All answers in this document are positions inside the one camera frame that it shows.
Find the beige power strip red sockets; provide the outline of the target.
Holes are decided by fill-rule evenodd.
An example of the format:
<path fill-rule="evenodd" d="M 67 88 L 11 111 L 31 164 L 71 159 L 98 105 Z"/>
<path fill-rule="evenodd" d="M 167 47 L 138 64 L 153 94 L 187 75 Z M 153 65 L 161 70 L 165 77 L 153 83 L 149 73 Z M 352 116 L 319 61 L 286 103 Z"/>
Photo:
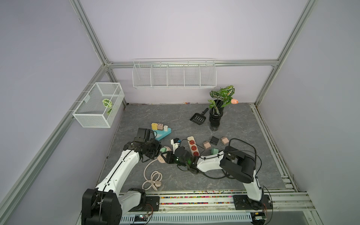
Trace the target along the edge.
<path fill-rule="evenodd" d="M 200 152 L 198 150 L 198 146 L 195 142 L 195 139 L 193 136 L 189 136 L 187 138 L 188 140 L 188 144 L 189 144 L 189 147 L 190 147 L 190 151 L 191 151 L 191 154 L 195 157 L 199 156 L 200 155 Z"/>

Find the round pink power socket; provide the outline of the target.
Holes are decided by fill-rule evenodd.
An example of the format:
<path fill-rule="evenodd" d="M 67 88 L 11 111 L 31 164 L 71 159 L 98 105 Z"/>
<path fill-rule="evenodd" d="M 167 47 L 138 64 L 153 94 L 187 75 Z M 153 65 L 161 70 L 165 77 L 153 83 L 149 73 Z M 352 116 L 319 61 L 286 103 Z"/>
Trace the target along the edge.
<path fill-rule="evenodd" d="M 159 156 L 157 157 L 157 159 L 158 159 L 158 161 L 160 163 L 168 163 L 167 157 L 168 157 L 168 153 L 171 152 L 171 149 L 168 146 L 164 146 L 162 148 L 166 148 L 166 151 L 165 152 L 159 152 Z"/>

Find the teal triangular power socket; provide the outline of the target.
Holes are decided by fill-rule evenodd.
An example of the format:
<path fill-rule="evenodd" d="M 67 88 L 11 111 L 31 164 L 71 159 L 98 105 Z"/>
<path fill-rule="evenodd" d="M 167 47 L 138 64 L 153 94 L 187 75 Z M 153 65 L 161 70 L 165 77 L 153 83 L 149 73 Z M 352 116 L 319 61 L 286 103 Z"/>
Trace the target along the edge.
<path fill-rule="evenodd" d="M 160 141 L 161 139 L 165 138 L 166 136 L 168 136 L 169 134 L 171 134 L 172 129 L 170 127 L 167 128 L 167 131 L 164 130 L 153 130 L 153 132 L 155 133 L 155 139 L 157 141 Z"/>

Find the yellow USB charger plug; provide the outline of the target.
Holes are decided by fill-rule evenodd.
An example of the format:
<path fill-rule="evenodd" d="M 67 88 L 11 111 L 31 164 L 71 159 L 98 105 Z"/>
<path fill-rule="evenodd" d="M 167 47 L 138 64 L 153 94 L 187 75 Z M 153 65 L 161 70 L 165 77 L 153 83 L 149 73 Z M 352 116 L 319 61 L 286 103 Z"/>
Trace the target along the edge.
<path fill-rule="evenodd" d="M 152 130 L 157 130 L 158 129 L 158 124 L 157 123 L 152 123 L 151 128 L 152 128 Z"/>

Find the pink USB charger plug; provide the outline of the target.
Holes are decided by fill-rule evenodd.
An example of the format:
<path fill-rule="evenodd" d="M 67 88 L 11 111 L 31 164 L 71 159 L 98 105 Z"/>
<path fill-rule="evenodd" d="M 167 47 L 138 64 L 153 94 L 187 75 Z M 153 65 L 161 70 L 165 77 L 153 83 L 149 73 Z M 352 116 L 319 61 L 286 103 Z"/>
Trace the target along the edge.
<path fill-rule="evenodd" d="M 207 150 L 207 149 L 209 149 L 209 148 L 211 148 L 211 147 L 212 147 L 212 146 L 211 146 L 210 142 L 206 141 L 206 142 L 203 143 L 203 148 L 204 148 L 204 149 Z"/>
<path fill-rule="evenodd" d="M 164 130 L 164 124 L 158 123 L 157 130 Z"/>
<path fill-rule="evenodd" d="M 221 142 L 222 142 L 223 145 L 229 144 L 229 139 L 228 139 L 227 137 L 225 137 L 225 136 L 224 136 L 224 137 L 221 137 L 220 140 L 221 140 Z"/>

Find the green USB charger plug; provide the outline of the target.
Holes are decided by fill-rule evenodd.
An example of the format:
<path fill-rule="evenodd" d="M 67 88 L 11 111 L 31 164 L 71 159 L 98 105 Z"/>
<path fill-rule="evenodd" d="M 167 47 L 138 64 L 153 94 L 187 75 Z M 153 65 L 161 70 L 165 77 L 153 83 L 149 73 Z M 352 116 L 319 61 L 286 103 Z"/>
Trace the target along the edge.
<path fill-rule="evenodd" d="M 216 148 L 212 148 L 211 149 L 211 155 L 216 155 L 216 154 L 218 154 L 219 153 L 219 150 L 218 149 L 216 149 Z"/>

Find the black USB charger plug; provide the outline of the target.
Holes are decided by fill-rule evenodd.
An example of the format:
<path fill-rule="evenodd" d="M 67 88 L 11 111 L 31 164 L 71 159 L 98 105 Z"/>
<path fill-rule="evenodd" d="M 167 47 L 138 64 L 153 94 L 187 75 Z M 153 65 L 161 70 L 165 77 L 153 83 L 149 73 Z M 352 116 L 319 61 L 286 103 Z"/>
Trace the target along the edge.
<path fill-rule="evenodd" d="M 212 137 L 210 138 L 210 143 L 211 143 L 211 144 L 217 145 L 218 142 L 219 142 L 219 138 L 216 138 L 216 137 L 214 137 L 214 136 L 212 136 Z"/>

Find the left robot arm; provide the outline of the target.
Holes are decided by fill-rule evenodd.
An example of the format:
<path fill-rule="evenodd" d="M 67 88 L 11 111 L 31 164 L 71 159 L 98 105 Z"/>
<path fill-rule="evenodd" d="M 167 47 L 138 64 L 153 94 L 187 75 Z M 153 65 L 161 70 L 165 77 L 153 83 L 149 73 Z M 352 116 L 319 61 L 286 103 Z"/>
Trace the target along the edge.
<path fill-rule="evenodd" d="M 130 172 L 143 156 L 154 159 L 160 153 L 161 144 L 156 133 L 139 128 L 132 142 L 128 142 L 119 160 L 109 174 L 94 188 L 82 196 L 81 223 L 83 225 L 118 225 L 123 215 L 130 211 L 158 211 L 159 197 L 147 197 L 145 190 L 131 188 L 125 194 L 121 189 Z"/>

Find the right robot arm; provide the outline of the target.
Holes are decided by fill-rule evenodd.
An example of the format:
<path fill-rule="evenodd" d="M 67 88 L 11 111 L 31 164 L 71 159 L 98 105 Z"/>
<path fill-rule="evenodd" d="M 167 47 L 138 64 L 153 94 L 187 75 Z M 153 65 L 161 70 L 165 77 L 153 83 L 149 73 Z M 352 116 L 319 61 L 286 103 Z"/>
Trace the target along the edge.
<path fill-rule="evenodd" d="M 222 170 L 225 176 L 243 183 L 249 200 L 262 201 L 263 191 L 258 185 L 256 159 L 244 151 L 227 146 L 217 154 L 191 156 L 184 147 L 178 147 L 174 152 L 163 152 L 160 156 L 166 163 L 185 167 L 193 174 L 205 175 L 208 171 Z"/>

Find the black plant pot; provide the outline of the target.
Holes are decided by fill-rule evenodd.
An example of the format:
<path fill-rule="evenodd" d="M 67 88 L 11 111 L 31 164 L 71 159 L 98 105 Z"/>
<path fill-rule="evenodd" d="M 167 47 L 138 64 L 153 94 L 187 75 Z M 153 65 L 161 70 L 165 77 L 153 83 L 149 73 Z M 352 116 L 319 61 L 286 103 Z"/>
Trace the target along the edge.
<path fill-rule="evenodd" d="M 217 131 L 220 126 L 220 121 L 222 116 L 224 115 L 224 108 L 222 107 L 222 100 L 214 100 L 214 104 L 210 106 L 210 129 L 212 131 Z"/>

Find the green leaf in basket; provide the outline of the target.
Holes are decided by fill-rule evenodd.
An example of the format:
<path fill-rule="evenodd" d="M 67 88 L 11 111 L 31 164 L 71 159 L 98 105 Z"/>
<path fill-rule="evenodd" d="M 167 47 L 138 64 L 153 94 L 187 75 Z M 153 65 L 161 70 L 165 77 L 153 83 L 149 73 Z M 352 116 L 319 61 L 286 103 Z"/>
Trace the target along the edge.
<path fill-rule="evenodd" d="M 106 108 L 112 108 L 112 106 L 113 106 L 112 101 L 107 98 L 103 99 L 102 103 L 103 103 L 103 106 Z"/>

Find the green artificial plant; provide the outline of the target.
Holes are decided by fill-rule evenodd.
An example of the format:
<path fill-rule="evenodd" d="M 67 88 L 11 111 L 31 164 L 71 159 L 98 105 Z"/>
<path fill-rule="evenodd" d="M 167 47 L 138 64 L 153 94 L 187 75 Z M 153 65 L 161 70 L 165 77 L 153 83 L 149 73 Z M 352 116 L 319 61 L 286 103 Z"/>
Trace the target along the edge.
<path fill-rule="evenodd" d="M 229 85 L 225 88 L 220 88 L 218 91 L 212 90 L 210 92 L 211 99 L 208 100 L 209 108 L 211 109 L 214 115 L 220 115 L 221 109 L 229 104 L 232 104 L 235 99 L 233 95 L 235 94 L 235 88 L 233 85 Z"/>

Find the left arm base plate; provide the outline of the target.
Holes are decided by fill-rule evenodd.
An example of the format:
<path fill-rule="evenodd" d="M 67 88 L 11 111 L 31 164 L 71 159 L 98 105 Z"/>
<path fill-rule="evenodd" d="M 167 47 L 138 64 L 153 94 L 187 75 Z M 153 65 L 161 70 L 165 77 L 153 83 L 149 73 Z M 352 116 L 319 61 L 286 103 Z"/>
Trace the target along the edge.
<path fill-rule="evenodd" d="M 141 200 L 140 204 L 130 210 L 130 212 L 158 212 L 160 207 L 159 196 L 147 196 Z"/>

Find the white mesh wall basket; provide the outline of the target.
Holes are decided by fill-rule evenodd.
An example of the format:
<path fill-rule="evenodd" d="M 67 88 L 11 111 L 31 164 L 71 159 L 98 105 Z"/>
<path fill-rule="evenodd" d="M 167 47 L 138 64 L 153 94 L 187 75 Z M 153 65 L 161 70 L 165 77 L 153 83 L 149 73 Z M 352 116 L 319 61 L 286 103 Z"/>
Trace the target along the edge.
<path fill-rule="evenodd" d="M 84 128 L 110 128 L 122 106 L 125 95 L 118 82 L 96 82 L 73 111 L 73 117 Z M 112 108 L 102 100 L 112 101 Z"/>

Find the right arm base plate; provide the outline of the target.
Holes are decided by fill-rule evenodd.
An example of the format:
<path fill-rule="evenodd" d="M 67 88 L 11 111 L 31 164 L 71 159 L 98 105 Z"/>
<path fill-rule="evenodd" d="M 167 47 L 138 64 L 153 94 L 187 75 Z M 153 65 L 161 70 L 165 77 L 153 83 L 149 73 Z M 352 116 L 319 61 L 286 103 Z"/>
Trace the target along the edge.
<path fill-rule="evenodd" d="M 269 195 L 262 195 L 260 201 L 251 200 L 246 195 L 234 195 L 233 202 L 236 210 L 265 211 L 273 209 Z"/>

